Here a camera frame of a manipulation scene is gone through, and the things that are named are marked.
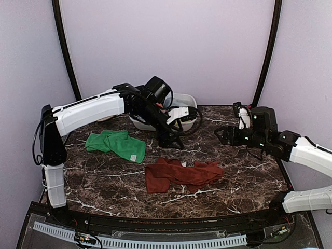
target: black cable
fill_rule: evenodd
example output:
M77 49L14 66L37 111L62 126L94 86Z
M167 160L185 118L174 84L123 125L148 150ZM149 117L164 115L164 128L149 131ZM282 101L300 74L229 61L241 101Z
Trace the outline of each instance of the black cable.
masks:
M33 140L32 140L32 157L33 157L33 160L35 162L36 165L41 165L43 163L43 156L41 154L38 154L36 156L35 154L35 144L36 144L36 139L37 139L37 135L38 135L38 131L40 129L40 127L42 126L43 122L48 118L50 117L52 114L49 114L47 116L45 116L40 122L39 124L37 125L37 128L36 128L36 131L35 131L35 134L33 136Z
M263 161L263 150L261 150L260 152L260 157L258 157L257 155L255 155L254 153L252 153L251 151L249 151L248 147L245 148L246 151L253 156L254 158L258 159L259 161Z
M64 31L64 27L63 27L62 18L61 18L60 3L59 3L59 0L52 0L52 3L53 3L54 19L56 21L56 27L57 27L57 31L58 31L58 37L59 37L60 47L61 47L61 51L62 51L62 55L63 55L63 60L66 65L68 77L69 77L69 80L72 85L75 99L78 101L78 100L82 99L82 96L79 92L77 80L75 77L75 72L73 69L72 61L71 61L70 54L69 54L69 49L68 49L67 42L66 42L65 31Z
M200 110L198 110L197 108L192 107L192 106L190 106L189 108L193 108L193 109L195 109L195 110L197 111L198 115L200 116L199 123L198 123L198 125L197 125L194 129L192 129L192 130L190 130L190 131L180 131L180 132L176 132L175 135L177 135L177 136L189 136L189 135L192 135L192 134L194 134L196 131L198 131L198 129L199 129L199 128L202 126L202 124L203 124L203 114L202 114L202 112L201 112Z
M73 229L75 232L80 232L80 233L84 233L84 234L88 234L88 235L90 235L91 237L93 237L93 238L95 238L97 241L98 241L98 243L100 244L100 249L103 249L103 244L102 244L102 242L101 242L101 240L97 237L97 236L95 236L95 235L93 235L93 234L91 234L91 233L89 233L89 232L87 232L87 231L83 231L83 230L81 230L81 229L79 229L79 228L73 228L73 227L70 227L70 226L68 226L68 225L65 225L65 224L63 224L62 222L60 222L56 217L55 217L55 215L52 213L52 207L51 207L51 204L50 204L50 200L49 200L49 198L48 198L48 195L47 195L47 207L48 207L48 209L49 209L49 214L52 216L52 218L57 222L57 223L59 223L59 225L61 225L61 226L63 226L63 227L66 227L66 228L69 228L69 229Z
M242 108L244 108L248 112L249 119L250 119L250 124L251 124L253 122L253 117L251 115L250 109L245 105L243 105Z
M284 242L285 240L287 240L293 233L294 233L294 231L295 231L295 229L296 229L296 220L297 220L297 218L296 218L296 215L295 215L295 217L294 217L294 224L293 224L293 228L292 227L290 227L290 232L289 232L289 234L286 236L286 237L284 237L282 240L279 240L279 241L271 241L271 242L266 242L266 240L267 239L271 239L271 238L273 238L273 237L267 237L267 238L264 238L264 239L262 239L262 240L259 240L259 241L248 241L248 243L250 243L250 244L256 244L256 243L262 243L262 244L279 244L279 243L281 243L281 242Z
M319 149L319 150L321 150L321 151L323 151L323 152L326 152L326 153L332 154L332 151L330 151L330 150L328 150L328 149L325 149L325 148L323 148L323 147L318 146L318 145L315 144L315 143L314 143L309 137L305 136L304 138L307 139L308 142L309 142L312 146L314 146L315 148L317 148L317 149Z
M270 62L271 62L271 58L272 58L272 54L273 54L274 43L275 43L275 39L276 39L276 33L278 31L278 25L279 25L280 13L281 13L281 5L282 5L282 0L275 0L269 41L268 41L268 45L266 48L265 58L264 58L261 72L260 72L260 77L258 80L256 92L254 95L253 102L251 104L252 107L257 107L257 105L258 105L261 93L264 88L266 76L268 74L268 70L269 70L269 66L270 66Z
M116 91L116 92L108 92L108 93L105 93L105 94L101 94L100 97L102 96L107 96L107 95L110 95L110 94L114 94L114 93L129 93L129 94L132 94L134 96L137 96L139 98L141 98L144 102L146 102L148 105L152 106L153 108L155 107L158 107L158 108L161 108L160 106L150 102L147 98L145 98L144 96L140 95L139 93L137 92L132 92L132 91L127 91L127 90L119 90L119 91ZM169 126L166 124L166 123L160 123L166 130L168 130L171 134L173 135L176 135L172 129L169 128Z
M98 241L98 238L97 237L95 237L94 235L92 235L92 234L89 234L89 233L86 233L85 232L85 234L88 234L88 235L90 235L90 236L92 236L93 238L95 238L97 241ZM91 246L91 245L83 245L81 242L80 242L80 240L77 240L77 241L75 241L75 242L77 242L77 244L76 244L76 246L78 247L78 248L81 248L81 249L87 249L87 248L92 248L92 247L94 247L94 245L93 246ZM98 243L101 245L101 248L103 248L102 247L102 242L99 240L98 241Z
M244 120L243 120L242 116L240 116L240 119L241 119L241 121L242 121L242 123L243 123L244 127L245 127L245 128L247 128L247 125L245 124L245 122L244 122Z
M256 218L250 218L250 217L246 217L246 219L249 219L249 220L253 220L255 222L266 222L268 219L256 219Z
M305 136L304 138L307 139L312 146L317 147L317 145L309 137Z
M137 118L136 116L130 116L132 119L134 119L135 121L137 121L137 122L140 122L140 123L142 123L142 124L144 124L144 125L146 125L146 126L149 126L150 124L148 124L147 122L143 122L142 120L140 120L139 118Z

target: black frame pole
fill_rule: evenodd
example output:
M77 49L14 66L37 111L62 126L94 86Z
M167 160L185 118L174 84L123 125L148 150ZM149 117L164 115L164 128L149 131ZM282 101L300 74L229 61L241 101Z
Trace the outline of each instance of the black frame pole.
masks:
M251 107L257 107L261 93L263 91L264 83L266 80L266 76L268 74L268 70L269 70L269 66L270 66L270 62L271 62L271 58L272 58L276 33L278 31L278 25L279 25L280 13L281 13L281 5L282 5L282 0L275 0L268 46L266 49L264 63L263 63L263 66L262 66L262 69L260 72L260 77L258 80L255 96L254 96L253 102L251 104Z
M61 50L62 50L64 63L67 68L68 77L71 82L75 98L77 101L79 101L82 99L82 96L78 89L78 84L76 81L71 57L69 55L69 50L68 50L68 46L67 46L67 42L66 42L66 36L64 33L64 28L63 28L63 23L62 23L62 18L61 18L59 0L52 0L52 4L53 4L54 19L56 21L56 26L57 26L57 30L58 30L58 36L59 36L59 41L60 41L60 46L61 46Z

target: green towel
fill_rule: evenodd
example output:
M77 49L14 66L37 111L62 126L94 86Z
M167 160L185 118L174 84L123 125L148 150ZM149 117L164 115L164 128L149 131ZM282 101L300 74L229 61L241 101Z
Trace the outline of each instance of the green towel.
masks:
M113 151L129 161L141 163L145 157L146 143L128 136L128 131L102 131L88 137L87 151Z

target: wire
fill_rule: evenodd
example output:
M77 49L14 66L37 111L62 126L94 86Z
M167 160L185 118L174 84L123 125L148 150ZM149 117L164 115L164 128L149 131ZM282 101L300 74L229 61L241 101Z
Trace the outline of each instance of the wire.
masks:
M144 125L146 125L146 126L149 126L149 124L147 123L147 122L143 122L142 120L140 120L139 118L137 118L135 115L132 115L132 116L130 116L132 119L134 119L135 121L137 121L137 122L140 122L140 123L142 123L142 124L144 124Z
M259 161L263 161L263 150L261 150L261 152L260 152L260 157L258 157L257 155L255 155L254 153L252 153L251 151L249 151L249 149L248 149L248 146L245 148L246 149L246 151L251 155L251 156L253 156L254 158L256 158L256 159L258 159Z
M61 226L63 226L63 227L66 227L66 228L69 228L69 229L73 229L75 232L80 232L80 233L88 234L89 236L95 238L95 239L98 241L99 245L100 245L100 249L103 249L103 244L102 244L101 240L100 240L97 236L95 236L95 235L93 235L93 234L91 234L91 233L88 233L87 231L80 230L80 229L78 228L78 222L77 222L76 219L73 219L72 221L75 222L77 228L72 228L72 227L70 227L70 226L68 226L68 225L65 225L65 224L63 224L62 222L60 222L60 221L55 217L55 215L52 213L52 207L51 207L51 204L50 204L50 201L49 201L48 195L47 195L47 206L48 206L48 209L49 209L49 214L52 216L52 218L53 218L57 223L59 223L59 224L60 224Z
M255 222L266 222L268 219L256 219L256 218L250 218L250 217L246 217L246 219L249 219L249 220L253 220Z
M36 156L36 153L35 153L35 144L36 144L36 139L37 139L37 134L38 134L38 131L40 129L40 127L42 126L42 124L44 123L44 121L50 117L52 115L49 114L47 116L45 116L40 122L39 124L37 125L37 128L36 128L36 131L35 131L35 134L33 136L33 140L32 140L32 157L33 157L33 160L35 162L36 165L41 165L43 163L43 156L41 154L38 154Z
M247 128L247 125L245 124L245 122L244 122L242 116L240 116L240 119L241 119L241 121L242 121L242 123L243 123L243 126L244 126L245 128Z
M289 222L289 219L287 216L284 216L284 219L287 221L288 227L291 227L291 223Z
M192 106L190 106L189 108L193 108L193 109L196 110L196 112L197 112L198 115L200 116L199 123L198 123L198 125L197 125L194 129L192 129L191 131L181 131L181 132L177 132L176 135L178 135L178 136L189 136L189 135L192 135L192 134L194 134L196 131L198 131L198 129L199 129L199 128L202 126L202 124L203 124L203 114L202 114L202 112L201 112L200 110L198 110L197 108L192 107Z
M307 136L305 136L305 139L307 139L308 140L308 142L312 145L312 146L314 146L314 147L316 147L317 145L310 139L310 138L308 138Z
M266 237L266 238L264 238L264 239L262 239L262 240L259 240L259 241L248 241L248 243L250 243L250 244L257 244L257 243L262 243L262 244L279 244L279 243L281 243L281 242L284 242L285 240L287 240L293 233L294 233L294 231L295 231L295 228L296 228L296 215L295 215L295 218L294 218L294 225L293 225L293 228L291 229L291 224L289 224L289 229L290 229L290 232L289 232L289 234L286 236L286 237L284 237L282 240L279 240L279 241L268 241L268 242L266 242L266 240L267 239L271 239L271 238L274 238L275 236L273 236L273 237Z

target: white container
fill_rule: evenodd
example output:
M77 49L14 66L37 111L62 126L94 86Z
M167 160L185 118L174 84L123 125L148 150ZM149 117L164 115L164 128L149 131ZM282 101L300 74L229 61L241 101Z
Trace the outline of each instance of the white container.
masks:
M171 97L167 97L164 101L164 106L169 106L171 102ZM181 94L181 93L175 93L173 96L173 103L172 106L192 106L197 108L197 103L196 100L193 96L188 95L188 94ZM181 122L183 130L188 131L191 129L193 126L193 123L195 123L197 118L195 118L192 121L187 121L187 122ZM133 122L136 128L140 130L145 130L145 131L155 131L156 129L152 126L147 126L146 124L140 123L130 117L130 120Z

